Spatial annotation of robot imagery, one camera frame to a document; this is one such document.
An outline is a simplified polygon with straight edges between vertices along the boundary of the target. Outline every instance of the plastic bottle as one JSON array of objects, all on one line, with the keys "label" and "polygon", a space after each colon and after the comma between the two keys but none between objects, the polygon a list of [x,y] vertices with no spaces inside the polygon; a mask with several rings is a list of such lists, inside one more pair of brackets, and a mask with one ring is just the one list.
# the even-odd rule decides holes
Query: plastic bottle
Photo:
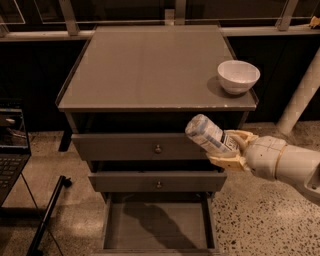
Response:
[{"label": "plastic bottle", "polygon": [[203,114],[192,118],[185,132],[191,140],[214,156],[234,157],[239,152],[238,143]]}]

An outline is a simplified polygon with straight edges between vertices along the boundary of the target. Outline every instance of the robotic hand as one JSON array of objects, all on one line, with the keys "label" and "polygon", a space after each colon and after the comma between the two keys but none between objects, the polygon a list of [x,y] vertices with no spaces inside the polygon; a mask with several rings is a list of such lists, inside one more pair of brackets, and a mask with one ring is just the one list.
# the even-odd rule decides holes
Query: robotic hand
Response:
[{"label": "robotic hand", "polygon": [[258,137],[241,130],[225,132],[239,143],[240,154],[223,158],[208,153],[212,164],[227,170],[249,170],[257,177],[287,183],[320,205],[320,152],[288,145],[271,136]]}]

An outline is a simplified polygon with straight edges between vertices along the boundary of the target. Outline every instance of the white bowl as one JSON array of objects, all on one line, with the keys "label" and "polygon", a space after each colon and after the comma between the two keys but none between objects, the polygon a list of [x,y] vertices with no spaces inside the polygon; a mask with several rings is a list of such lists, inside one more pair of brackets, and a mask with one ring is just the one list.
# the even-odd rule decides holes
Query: white bowl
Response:
[{"label": "white bowl", "polygon": [[250,63],[228,60],[218,66],[221,86],[230,94],[240,94],[251,89],[260,78],[260,71]]}]

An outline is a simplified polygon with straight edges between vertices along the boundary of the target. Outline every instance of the metal stand leg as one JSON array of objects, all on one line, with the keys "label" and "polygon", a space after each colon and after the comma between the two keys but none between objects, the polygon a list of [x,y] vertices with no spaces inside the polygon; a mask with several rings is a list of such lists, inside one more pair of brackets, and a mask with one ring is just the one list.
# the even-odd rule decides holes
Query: metal stand leg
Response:
[{"label": "metal stand leg", "polygon": [[52,193],[52,196],[50,198],[50,201],[47,205],[47,209],[44,215],[43,220],[40,222],[37,232],[33,238],[33,241],[29,247],[27,256],[35,256],[35,255],[42,255],[42,252],[38,250],[38,246],[41,242],[42,236],[44,234],[44,231],[46,230],[48,224],[49,224],[49,220],[51,217],[51,214],[53,212],[53,209],[56,205],[56,202],[59,198],[61,189],[63,186],[65,187],[70,187],[71,186],[71,180],[67,179],[65,176],[60,176],[57,185]]}]

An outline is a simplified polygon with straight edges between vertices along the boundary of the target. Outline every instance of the laptop screen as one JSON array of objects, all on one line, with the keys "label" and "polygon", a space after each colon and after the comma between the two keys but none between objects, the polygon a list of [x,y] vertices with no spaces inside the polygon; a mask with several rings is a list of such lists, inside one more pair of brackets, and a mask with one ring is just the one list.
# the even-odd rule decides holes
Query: laptop screen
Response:
[{"label": "laptop screen", "polygon": [[0,152],[13,152],[15,149],[23,152],[28,147],[22,110],[0,106]]}]

